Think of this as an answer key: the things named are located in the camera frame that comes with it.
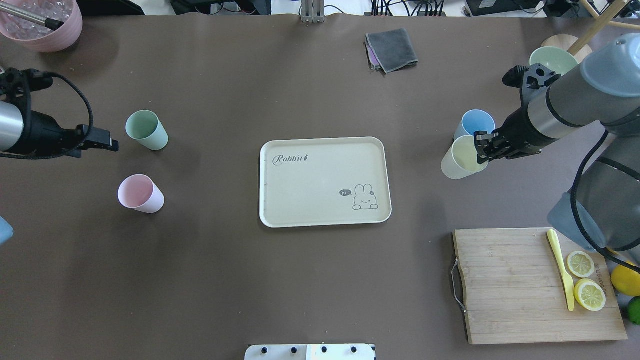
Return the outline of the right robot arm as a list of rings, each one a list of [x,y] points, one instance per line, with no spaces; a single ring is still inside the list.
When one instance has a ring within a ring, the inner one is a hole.
[[[564,75],[542,64],[515,66],[503,84],[521,105],[501,127],[473,133],[478,164],[541,153],[592,123],[605,130],[585,155],[548,222],[587,250],[639,271],[640,37],[628,33]]]

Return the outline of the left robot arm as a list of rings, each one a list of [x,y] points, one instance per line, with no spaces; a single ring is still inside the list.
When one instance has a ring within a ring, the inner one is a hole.
[[[48,116],[32,109],[32,92],[43,91],[60,79],[73,89],[86,105],[87,125],[64,129]],[[8,68],[0,76],[1,157],[17,160],[81,158],[84,150],[119,151],[119,142],[108,130],[96,128],[93,109],[86,96],[65,76],[52,71]]]

